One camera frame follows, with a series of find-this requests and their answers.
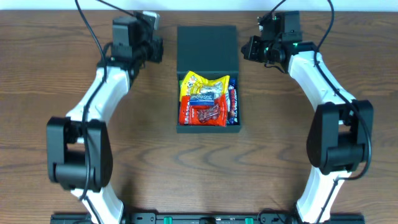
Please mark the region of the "black gift box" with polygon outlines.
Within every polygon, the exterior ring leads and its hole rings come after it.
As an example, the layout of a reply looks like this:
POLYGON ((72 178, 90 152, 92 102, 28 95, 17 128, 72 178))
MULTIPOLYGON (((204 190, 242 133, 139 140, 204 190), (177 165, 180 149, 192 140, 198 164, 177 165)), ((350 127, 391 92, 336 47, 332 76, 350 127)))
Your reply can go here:
POLYGON ((193 71, 209 80, 229 75, 225 94, 228 104, 226 126, 182 126, 178 133, 237 133, 241 129, 238 95, 238 41, 234 26, 180 26, 177 29, 178 116, 179 81, 193 71))

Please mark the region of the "Haribo gummy worms bag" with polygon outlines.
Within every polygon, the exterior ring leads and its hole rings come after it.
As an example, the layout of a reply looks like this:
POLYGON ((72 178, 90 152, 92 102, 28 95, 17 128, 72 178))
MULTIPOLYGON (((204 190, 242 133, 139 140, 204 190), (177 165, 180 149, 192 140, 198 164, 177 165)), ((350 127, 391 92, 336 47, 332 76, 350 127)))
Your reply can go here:
POLYGON ((182 83, 183 83, 183 80, 180 80, 180 81, 179 81, 179 92, 181 92, 181 89, 182 89, 182 83))

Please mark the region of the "yellow sunflower seeds bag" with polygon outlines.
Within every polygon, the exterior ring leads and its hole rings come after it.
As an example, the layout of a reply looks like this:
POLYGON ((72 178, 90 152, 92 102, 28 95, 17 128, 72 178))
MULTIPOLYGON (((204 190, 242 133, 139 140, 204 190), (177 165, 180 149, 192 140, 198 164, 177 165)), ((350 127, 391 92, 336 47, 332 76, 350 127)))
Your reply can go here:
POLYGON ((179 101, 184 96, 199 93, 214 93, 215 99, 225 95, 229 86, 229 75, 225 75, 215 80, 209 80, 193 71, 189 71, 182 83, 182 89, 179 96, 179 101))

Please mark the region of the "blue Eclipse mints tin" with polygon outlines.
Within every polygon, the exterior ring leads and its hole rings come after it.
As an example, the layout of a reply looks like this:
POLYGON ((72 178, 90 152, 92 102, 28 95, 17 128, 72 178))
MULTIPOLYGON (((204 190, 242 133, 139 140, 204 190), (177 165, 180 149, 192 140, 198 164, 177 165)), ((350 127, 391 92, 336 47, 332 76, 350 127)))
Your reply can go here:
POLYGON ((192 94, 189 102, 192 106, 213 106, 215 104, 215 95, 214 93, 192 94))

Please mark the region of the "red snack bag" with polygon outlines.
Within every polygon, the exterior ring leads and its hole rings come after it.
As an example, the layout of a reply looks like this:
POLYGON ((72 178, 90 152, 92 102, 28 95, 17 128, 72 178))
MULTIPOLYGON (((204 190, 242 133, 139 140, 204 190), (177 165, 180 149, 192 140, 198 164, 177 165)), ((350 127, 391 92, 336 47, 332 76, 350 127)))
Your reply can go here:
POLYGON ((192 106, 190 96, 183 96, 180 101, 178 124, 182 126, 226 126, 228 104, 225 95, 215 99, 211 106, 192 106))

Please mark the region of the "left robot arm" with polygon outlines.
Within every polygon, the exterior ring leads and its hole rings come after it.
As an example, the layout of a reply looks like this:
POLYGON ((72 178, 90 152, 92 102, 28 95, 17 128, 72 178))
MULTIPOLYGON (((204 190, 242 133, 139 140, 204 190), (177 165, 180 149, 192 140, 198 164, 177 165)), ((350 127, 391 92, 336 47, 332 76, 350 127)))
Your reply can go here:
POLYGON ((96 76, 80 102, 46 126, 49 179, 71 192, 86 214, 54 214, 51 223, 123 223, 124 204, 111 186, 113 155, 108 123, 146 62, 160 63, 160 16, 134 12, 113 20, 113 41, 99 48, 96 76))

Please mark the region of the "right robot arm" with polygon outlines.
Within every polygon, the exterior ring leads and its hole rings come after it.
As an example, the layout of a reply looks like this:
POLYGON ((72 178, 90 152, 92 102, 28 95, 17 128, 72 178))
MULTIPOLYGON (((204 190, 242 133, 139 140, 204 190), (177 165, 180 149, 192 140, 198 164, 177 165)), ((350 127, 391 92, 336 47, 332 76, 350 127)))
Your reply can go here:
POLYGON ((241 51, 244 59, 263 63, 290 75, 301 87, 315 114, 306 150, 310 175, 293 212, 279 223, 364 223, 357 214, 330 213, 344 182, 368 171, 372 143, 373 106, 346 91, 325 65, 320 44, 305 42, 297 11, 268 12, 258 17, 261 34, 241 51))

